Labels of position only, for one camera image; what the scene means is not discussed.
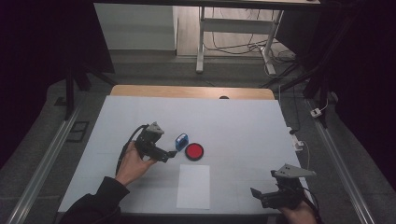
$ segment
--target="sheet of paper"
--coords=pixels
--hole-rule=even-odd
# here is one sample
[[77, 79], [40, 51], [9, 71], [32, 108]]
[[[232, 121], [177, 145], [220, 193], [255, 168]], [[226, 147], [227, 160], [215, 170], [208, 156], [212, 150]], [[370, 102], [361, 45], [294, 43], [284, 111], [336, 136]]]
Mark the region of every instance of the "sheet of paper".
[[177, 208], [210, 209], [208, 165], [180, 165]]

